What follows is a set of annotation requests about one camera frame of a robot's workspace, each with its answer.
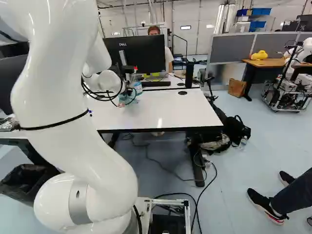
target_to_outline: jeans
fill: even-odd
[[[312,206],[312,168],[271,198],[271,206],[281,215]]]

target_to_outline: person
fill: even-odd
[[[151,26],[148,29],[148,35],[159,35],[160,34],[160,28],[158,26]],[[166,72],[171,73],[173,71],[172,61],[174,60],[174,57],[172,56],[172,53],[170,49],[165,46],[165,59],[166,59]]]
[[[312,206],[312,168],[298,178],[280,171],[279,179],[286,187],[274,197],[265,197],[252,188],[247,190],[247,196],[269,220],[283,225],[289,219],[287,214]]]

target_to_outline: white robot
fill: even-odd
[[[291,54],[293,53],[294,49],[290,49],[289,51],[284,53],[284,57],[288,58],[285,60],[285,63],[287,64]],[[299,46],[296,50],[296,54],[293,57],[291,61],[291,65],[289,66],[287,73],[286,73],[286,78],[290,79],[294,69],[292,68],[292,65],[297,65],[305,61],[305,59],[308,56],[312,55],[312,38],[307,38],[303,42],[303,46]],[[307,75],[307,74],[299,74],[297,79],[294,81],[295,84],[298,84],[301,82],[302,85],[305,86],[306,89],[311,89],[312,88],[312,76]]]
[[[98,36],[95,1],[0,0],[0,16],[30,42],[11,94],[14,113],[34,148],[66,172],[41,187],[36,217],[68,234],[126,233],[137,177],[97,133],[80,86],[84,73],[90,86],[120,89],[118,76],[107,71],[111,59]]]

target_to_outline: blue box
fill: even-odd
[[[252,21],[250,28],[264,28],[266,21]]]
[[[253,16],[268,16],[272,8],[253,8]]]
[[[241,9],[237,11],[236,16],[240,17],[240,16],[251,16],[252,12],[251,9]]]

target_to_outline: desk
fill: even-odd
[[[111,102],[96,101],[85,96],[85,101],[93,111],[92,121],[97,131],[102,133],[139,132],[197,132],[219,131],[222,122],[212,109],[200,89],[188,89],[187,95],[179,95],[181,90],[160,90],[144,92],[138,96],[138,104],[124,108],[115,107]],[[0,133],[0,144],[16,145],[35,164],[50,165],[28,142],[23,131]],[[205,185],[202,169],[194,163],[197,146],[190,146],[190,157],[197,186]]]
[[[165,77],[161,81],[170,81],[171,85],[170,86],[159,86],[159,87],[145,87],[143,88],[144,91],[155,91],[155,90],[171,90],[171,89],[187,89],[185,85],[179,86],[179,83],[184,83],[185,84],[185,79],[179,79],[177,77],[174,77],[173,74],[167,75],[168,77]],[[199,84],[192,84],[191,89],[198,89],[200,88]]]
[[[291,81],[295,81],[298,77],[299,74],[309,74],[312,75],[312,64],[307,63],[307,64],[296,64],[292,65],[292,68],[294,69]]]
[[[247,82],[244,97],[248,101],[252,101],[248,96],[248,93],[253,83],[262,83],[264,81],[263,77],[271,77],[272,79],[276,78],[277,75],[282,74],[285,66],[285,59],[283,58],[267,58],[265,60],[243,59],[242,61],[247,64],[243,81]]]

